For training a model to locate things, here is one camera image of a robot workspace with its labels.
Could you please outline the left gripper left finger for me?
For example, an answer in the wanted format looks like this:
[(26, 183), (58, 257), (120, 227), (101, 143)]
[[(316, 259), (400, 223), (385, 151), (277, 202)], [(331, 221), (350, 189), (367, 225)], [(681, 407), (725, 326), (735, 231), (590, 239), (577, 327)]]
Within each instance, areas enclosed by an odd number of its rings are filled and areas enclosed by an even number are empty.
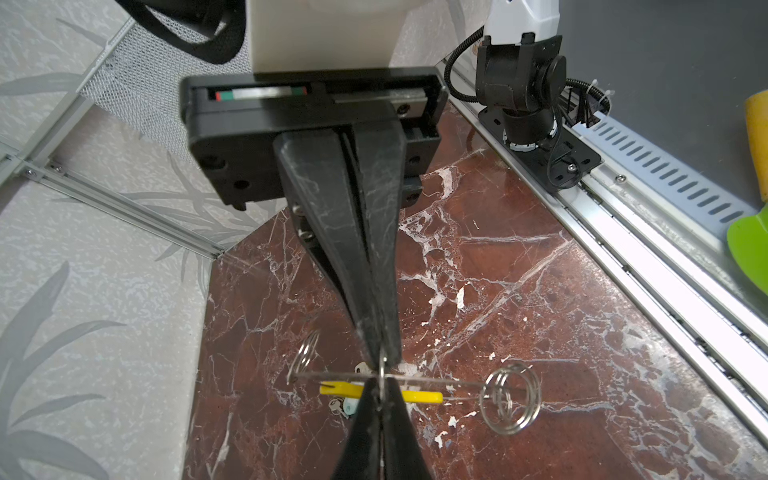
[(331, 478), (378, 479), (381, 430), (378, 381), (370, 379), (364, 384), (348, 441)]

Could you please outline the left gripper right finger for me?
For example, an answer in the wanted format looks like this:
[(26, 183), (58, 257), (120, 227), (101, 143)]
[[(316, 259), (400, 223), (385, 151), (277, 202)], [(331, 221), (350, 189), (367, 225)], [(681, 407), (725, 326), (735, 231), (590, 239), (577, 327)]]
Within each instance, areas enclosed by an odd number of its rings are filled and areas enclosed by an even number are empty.
[(383, 381), (380, 418), (383, 479), (431, 479), (401, 388), (392, 378)]

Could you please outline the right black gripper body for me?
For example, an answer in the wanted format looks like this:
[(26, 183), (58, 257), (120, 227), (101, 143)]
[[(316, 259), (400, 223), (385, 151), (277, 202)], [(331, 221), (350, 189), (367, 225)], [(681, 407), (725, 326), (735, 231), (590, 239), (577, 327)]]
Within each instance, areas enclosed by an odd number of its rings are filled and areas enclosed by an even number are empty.
[(219, 199), (237, 210), (284, 195), (273, 140), (281, 133), (399, 121), (404, 176), (425, 174), (440, 144), (448, 92), (434, 67), (188, 76), (179, 111), (188, 149)]

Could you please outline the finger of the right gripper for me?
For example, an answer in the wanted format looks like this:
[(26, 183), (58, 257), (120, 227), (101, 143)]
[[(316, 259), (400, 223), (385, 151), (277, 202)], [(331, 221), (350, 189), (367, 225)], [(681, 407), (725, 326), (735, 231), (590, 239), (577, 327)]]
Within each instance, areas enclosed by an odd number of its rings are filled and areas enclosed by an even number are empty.
[(376, 367), (402, 359), (395, 276), (406, 140), (400, 122), (351, 127), (353, 234), (345, 300), (364, 352)]
[(341, 139), (331, 129), (284, 132), (275, 138), (274, 150), (376, 364), (382, 353), (382, 335)]

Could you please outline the green toy shovel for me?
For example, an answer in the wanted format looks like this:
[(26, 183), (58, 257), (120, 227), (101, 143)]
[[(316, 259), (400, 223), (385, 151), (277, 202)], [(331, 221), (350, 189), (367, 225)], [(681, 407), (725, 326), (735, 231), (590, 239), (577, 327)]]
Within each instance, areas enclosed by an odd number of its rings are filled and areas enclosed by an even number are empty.
[(751, 159), (764, 203), (751, 216), (735, 221), (727, 231), (727, 244), (741, 271), (767, 293), (767, 91), (750, 96), (745, 120)]

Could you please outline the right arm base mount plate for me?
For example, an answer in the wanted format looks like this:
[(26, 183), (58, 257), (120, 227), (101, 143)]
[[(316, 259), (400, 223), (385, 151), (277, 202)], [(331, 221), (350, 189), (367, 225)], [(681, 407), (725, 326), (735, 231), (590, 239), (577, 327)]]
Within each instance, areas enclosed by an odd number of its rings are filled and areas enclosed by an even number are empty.
[(504, 131), (500, 109), (484, 108), (478, 116), (480, 124), (550, 194), (578, 185), (585, 175), (603, 164), (602, 157), (594, 149), (565, 127), (553, 132), (550, 142), (556, 142), (554, 149), (549, 144), (513, 145)]

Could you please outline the aluminium frame crossbar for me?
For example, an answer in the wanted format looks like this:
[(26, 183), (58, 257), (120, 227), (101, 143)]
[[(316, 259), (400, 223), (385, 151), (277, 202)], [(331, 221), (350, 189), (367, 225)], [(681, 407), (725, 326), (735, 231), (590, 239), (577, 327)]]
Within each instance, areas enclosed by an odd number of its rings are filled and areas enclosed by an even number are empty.
[(181, 248), (215, 259), (224, 253), (224, 248), (216, 242), (114, 190), (62, 168), (53, 160), (53, 152), (94, 106), (94, 101), (83, 96), (82, 91), (104, 69), (107, 59), (134, 25), (134, 20), (127, 20), (106, 41), (102, 52), (85, 73), (75, 76), (75, 87), (66, 93), (26, 145), (18, 147), (6, 139), (1, 140), (1, 185), (16, 178), (33, 181)]

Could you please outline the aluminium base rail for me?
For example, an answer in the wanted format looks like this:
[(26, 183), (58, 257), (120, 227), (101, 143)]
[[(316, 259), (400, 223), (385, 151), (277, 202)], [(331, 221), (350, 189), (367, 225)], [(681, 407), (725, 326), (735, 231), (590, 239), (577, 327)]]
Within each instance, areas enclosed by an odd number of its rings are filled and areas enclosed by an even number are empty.
[(457, 109), (760, 439), (767, 436), (767, 300), (725, 242), (748, 205), (613, 118), (572, 134), (601, 158), (550, 194), (480, 107)]

